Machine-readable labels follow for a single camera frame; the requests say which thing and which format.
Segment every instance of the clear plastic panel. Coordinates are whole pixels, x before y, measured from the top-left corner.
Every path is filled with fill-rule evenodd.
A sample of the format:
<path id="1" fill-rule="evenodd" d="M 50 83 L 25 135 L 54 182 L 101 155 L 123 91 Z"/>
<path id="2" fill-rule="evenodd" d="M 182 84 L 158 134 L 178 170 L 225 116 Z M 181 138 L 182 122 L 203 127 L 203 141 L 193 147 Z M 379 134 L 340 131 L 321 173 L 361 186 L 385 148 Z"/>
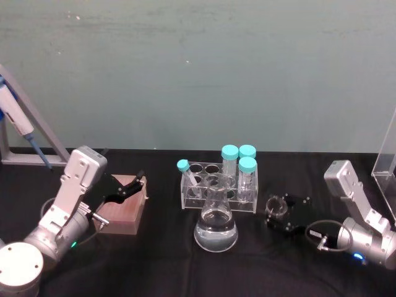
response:
<path id="1" fill-rule="evenodd" d="M 219 163 L 200 163 L 200 162 L 189 162 L 190 170 L 196 177 L 198 182 L 198 195 L 195 195 L 192 191 L 192 184 L 189 180 L 181 178 L 181 208 L 182 209 L 201 209 L 207 197 L 207 180 L 210 179 L 210 175 L 213 173 L 223 174 L 223 165 Z M 231 210 L 239 212 L 252 212 L 256 213 L 257 207 L 257 195 L 258 195 L 258 174 L 257 170 L 254 173 L 253 184 L 251 191 L 253 192 L 252 202 L 240 202 L 237 199 L 238 195 L 238 170 L 236 176 L 227 176 L 228 179 L 228 192 L 227 198 L 230 204 Z"/>
<path id="2" fill-rule="evenodd" d="M 376 180 L 384 199 L 396 220 L 396 110 L 390 121 L 384 142 L 378 153 L 371 175 Z"/>

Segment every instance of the wooden block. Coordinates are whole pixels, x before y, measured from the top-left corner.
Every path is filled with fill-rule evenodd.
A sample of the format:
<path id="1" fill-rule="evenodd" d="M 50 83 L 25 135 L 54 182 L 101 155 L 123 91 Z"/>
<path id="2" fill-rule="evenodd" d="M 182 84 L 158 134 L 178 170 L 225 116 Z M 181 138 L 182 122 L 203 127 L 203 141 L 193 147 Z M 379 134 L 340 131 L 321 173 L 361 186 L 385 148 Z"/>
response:
<path id="1" fill-rule="evenodd" d="M 123 186 L 129 184 L 135 176 L 132 175 L 113 175 Z M 141 181 L 144 183 L 140 192 L 127 198 L 124 203 L 115 202 L 106 203 L 98 214 L 106 218 L 110 224 L 100 231 L 106 234 L 125 234 L 136 235 L 139 228 L 140 218 L 142 216 L 144 202 L 147 198 L 146 185 L 147 180 L 144 176 Z M 99 222 L 95 222 L 95 228 L 98 230 Z"/>

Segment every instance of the glass beaker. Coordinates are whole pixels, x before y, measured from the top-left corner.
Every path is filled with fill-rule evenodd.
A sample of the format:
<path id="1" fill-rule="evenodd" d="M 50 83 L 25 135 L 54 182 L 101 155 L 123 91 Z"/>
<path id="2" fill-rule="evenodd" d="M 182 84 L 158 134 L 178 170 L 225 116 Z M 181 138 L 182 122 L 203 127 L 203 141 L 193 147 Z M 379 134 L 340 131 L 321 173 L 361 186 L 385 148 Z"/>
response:
<path id="1" fill-rule="evenodd" d="M 228 183 L 219 173 L 205 178 L 206 200 L 194 230 L 197 244 L 209 252 L 230 249 L 238 239 L 231 207 L 227 199 Z"/>

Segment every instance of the clear liquid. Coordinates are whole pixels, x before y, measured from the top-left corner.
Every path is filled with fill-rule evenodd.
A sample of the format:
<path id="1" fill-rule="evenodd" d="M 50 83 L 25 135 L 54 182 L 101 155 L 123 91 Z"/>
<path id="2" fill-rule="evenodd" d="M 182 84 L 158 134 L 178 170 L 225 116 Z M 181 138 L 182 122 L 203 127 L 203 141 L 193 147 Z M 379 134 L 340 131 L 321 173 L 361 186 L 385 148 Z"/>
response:
<path id="1" fill-rule="evenodd" d="M 194 238 L 202 249 L 209 252 L 230 249 L 238 239 L 232 214 L 217 209 L 202 213 L 194 230 Z"/>

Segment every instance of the centrifuge tube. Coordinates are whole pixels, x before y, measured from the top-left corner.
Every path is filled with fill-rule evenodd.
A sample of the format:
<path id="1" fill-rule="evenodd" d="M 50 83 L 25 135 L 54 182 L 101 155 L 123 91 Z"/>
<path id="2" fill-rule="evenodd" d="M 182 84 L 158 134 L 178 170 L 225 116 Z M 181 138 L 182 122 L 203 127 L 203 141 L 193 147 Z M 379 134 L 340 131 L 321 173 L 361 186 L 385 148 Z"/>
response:
<path id="1" fill-rule="evenodd" d="M 223 174 L 228 176 L 236 175 L 236 159 L 238 159 L 239 149 L 232 144 L 222 148 Z"/>
<path id="2" fill-rule="evenodd" d="M 239 147 L 239 157 L 256 157 L 256 148 L 250 144 L 244 144 Z"/>
<path id="3" fill-rule="evenodd" d="M 184 178 L 186 178 L 189 181 L 193 195 L 199 197 L 200 193 L 199 193 L 199 189 L 197 188 L 198 183 L 193 173 L 190 170 L 190 164 L 188 163 L 188 161 L 186 159 L 179 160 L 178 169 L 180 172 L 182 172 Z"/>
<path id="4" fill-rule="evenodd" d="M 257 162 L 251 157 L 239 159 L 239 178 L 238 178 L 238 201 L 253 202 L 255 192 L 253 191 L 253 177 L 257 169 Z"/>

